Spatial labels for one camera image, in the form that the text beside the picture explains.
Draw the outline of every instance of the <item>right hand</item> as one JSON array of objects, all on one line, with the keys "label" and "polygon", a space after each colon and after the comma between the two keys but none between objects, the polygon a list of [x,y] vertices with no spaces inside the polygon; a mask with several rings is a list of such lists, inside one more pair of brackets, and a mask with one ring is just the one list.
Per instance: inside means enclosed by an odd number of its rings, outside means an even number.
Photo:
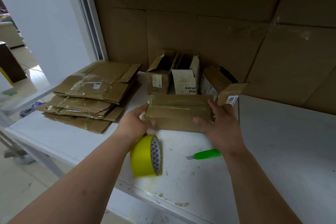
[{"label": "right hand", "polygon": [[215,122],[209,124],[199,117],[195,117],[193,122],[204,130],[209,141],[223,156],[245,150],[246,146],[233,107],[230,104],[220,107],[210,99],[208,103],[215,114]]}]

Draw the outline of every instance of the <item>hand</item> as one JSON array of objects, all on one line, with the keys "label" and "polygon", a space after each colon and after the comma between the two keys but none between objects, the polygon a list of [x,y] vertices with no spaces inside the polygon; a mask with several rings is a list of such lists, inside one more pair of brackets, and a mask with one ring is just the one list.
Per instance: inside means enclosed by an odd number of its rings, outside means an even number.
[{"label": "hand", "polygon": [[209,141],[223,156],[245,150],[246,146],[233,107],[229,104],[220,107],[212,100],[208,100],[208,103],[215,114],[215,122],[209,124],[199,117],[195,117],[193,122],[205,131]]},{"label": "hand", "polygon": [[144,104],[125,114],[113,134],[118,135],[123,140],[127,140],[133,146],[149,128],[154,128],[154,124],[151,121],[142,121],[139,118],[147,107],[148,104]]}]

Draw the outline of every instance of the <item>left hand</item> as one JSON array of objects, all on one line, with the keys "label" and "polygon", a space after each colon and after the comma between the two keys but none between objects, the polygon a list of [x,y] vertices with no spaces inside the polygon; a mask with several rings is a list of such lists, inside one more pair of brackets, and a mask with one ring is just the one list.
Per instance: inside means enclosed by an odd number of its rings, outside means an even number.
[{"label": "left hand", "polygon": [[144,104],[125,114],[120,120],[114,134],[123,138],[123,140],[127,140],[133,146],[149,128],[154,128],[153,122],[142,121],[139,118],[147,107],[148,104]]}]

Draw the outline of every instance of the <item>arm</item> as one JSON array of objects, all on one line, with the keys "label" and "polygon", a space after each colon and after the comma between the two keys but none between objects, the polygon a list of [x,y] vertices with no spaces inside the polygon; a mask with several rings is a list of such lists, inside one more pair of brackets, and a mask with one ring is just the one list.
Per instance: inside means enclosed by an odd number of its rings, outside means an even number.
[{"label": "arm", "polygon": [[240,223],[301,224],[246,148],[233,107],[229,104],[220,107],[211,100],[208,102],[216,116],[214,124],[198,117],[194,122],[204,129],[208,139],[224,156]]},{"label": "arm", "polygon": [[126,154],[153,125],[128,112],[115,132],[9,223],[100,223]]}]

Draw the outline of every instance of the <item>flattened cardboard box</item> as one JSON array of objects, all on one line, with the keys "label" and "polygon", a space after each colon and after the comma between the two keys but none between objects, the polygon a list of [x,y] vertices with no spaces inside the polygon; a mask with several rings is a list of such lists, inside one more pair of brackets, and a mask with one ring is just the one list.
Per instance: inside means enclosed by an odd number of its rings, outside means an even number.
[{"label": "flattened cardboard box", "polygon": [[175,67],[176,52],[158,50],[157,57],[147,70],[147,93],[167,94],[171,82],[171,70]]},{"label": "flattened cardboard box", "polygon": [[124,110],[124,108],[122,107],[115,106],[107,115],[98,115],[94,113],[87,113],[87,112],[81,112],[81,111],[56,107],[56,106],[49,105],[48,103],[37,106],[35,109],[41,112],[58,114],[62,116],[68,115],[68,116],[77,116],[77,117],[92,118],[95,120],[108,120],[108,121],[116,121],[119,115]]},{"label": "flattened cardboard box", "polygon": [[218,105],[231,104],[234,106],[242,90],[249,83],[238,81],[224,68],[206,67],[203,71],[200,85],[202,95],[212,95]]},{"label": "flattened cardboard box", "polygon": [[213,113],[205,95],[152,95],[142,120],[155,121],[157,129],[203,132],[193,123],[195,116],[208,122]]},{"label": "flattened cardboard box", "polygon": [[179,52],[178,64],[172,69],[175,94],[196,95],[198,92],[198,78],[200,73],[200,61],[197,52]]},{"label": "flattened cardboard box", "polygon": [[54,96],[47,102],[47,104],[65,109],[97,114],[100,116],[105,115],[114,105],[102,100],[66,97],[60,95]]},{"label": "flattened cardboard box", "polygon": [[96,61],[67,77],[55,94],[119,103],[141,64]]},{"label": "flattened cardboard box", "polygon": [[44,112],[43,115],[50,120],[59,121],[64,124],[83,128],[91,132],[103,133],[112,124],[108,120],[95,120],[85,117],[73,117],[68,115],[58,115]]}]

